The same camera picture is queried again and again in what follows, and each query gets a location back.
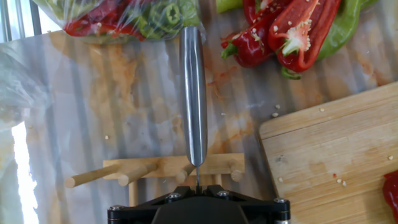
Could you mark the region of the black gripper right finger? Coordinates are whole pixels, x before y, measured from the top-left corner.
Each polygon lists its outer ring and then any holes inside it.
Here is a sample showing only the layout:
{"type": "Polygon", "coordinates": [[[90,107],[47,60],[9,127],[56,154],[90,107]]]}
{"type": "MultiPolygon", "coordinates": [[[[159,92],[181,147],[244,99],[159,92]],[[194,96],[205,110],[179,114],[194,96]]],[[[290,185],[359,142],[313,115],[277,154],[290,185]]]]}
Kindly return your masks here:
{"type": "Polygon", "coordinates": [[[284,198],[260,200],[209,185],[206,195],[213,198],[207,208],[226,223],[290,223],[290,201],[284,198]]]}

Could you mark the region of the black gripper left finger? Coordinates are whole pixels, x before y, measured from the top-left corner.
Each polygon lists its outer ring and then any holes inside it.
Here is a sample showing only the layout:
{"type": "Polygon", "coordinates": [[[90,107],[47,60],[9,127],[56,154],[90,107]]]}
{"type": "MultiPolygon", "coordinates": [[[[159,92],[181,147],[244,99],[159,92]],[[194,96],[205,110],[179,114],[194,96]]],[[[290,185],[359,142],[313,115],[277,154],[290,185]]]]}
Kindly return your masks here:
{"type": "Polygon", "coordinates": [[[183,186],[177,187],[169,194],[133,207],[113,205],[108,208],[108,224],[151,223],[158,209],[164,205],[195,195],[195,190],[183,186]]]}

